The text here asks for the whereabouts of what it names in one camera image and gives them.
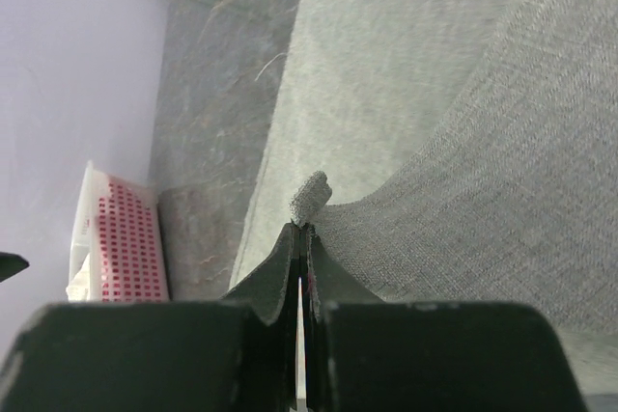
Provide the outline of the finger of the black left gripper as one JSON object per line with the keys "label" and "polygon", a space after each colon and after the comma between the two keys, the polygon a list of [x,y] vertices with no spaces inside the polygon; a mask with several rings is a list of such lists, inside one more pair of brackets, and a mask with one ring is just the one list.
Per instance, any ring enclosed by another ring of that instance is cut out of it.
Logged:
{"label": "finger of the black left gripper", "polygon": [[20,255],[0,253],[0,282],[4,282],[29,267],[29,262]]}

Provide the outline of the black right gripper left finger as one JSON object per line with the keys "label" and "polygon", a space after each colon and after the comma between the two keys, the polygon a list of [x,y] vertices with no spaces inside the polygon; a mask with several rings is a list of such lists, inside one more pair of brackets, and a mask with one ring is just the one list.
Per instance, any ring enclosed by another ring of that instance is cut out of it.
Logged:
{"label": "black right gripper left finger", "polygon": [[5,411],[288,411],[296,406],[299,230],[225,296],[67,303],[23,326],[1,370]]}

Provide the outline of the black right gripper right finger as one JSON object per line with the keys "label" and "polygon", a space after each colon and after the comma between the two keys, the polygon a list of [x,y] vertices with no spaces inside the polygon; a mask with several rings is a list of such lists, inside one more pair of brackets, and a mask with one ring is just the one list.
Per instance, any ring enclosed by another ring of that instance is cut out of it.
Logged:
{"label": "black right gripper right finger", "polygon": [[315,411],[582,411],[554,330],[513,302],[387,303],[304,231],[306,393]]}

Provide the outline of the grey-green cloth napkin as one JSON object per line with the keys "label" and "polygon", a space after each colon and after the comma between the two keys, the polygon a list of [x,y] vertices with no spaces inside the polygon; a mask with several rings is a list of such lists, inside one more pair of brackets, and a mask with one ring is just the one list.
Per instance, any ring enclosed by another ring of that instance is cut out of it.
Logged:
{"label": "grey-green cloth napkin", "polygon": [[616,392],[617,0],[300,0],[234,282],[316,171],[371,291],[532,305]]}

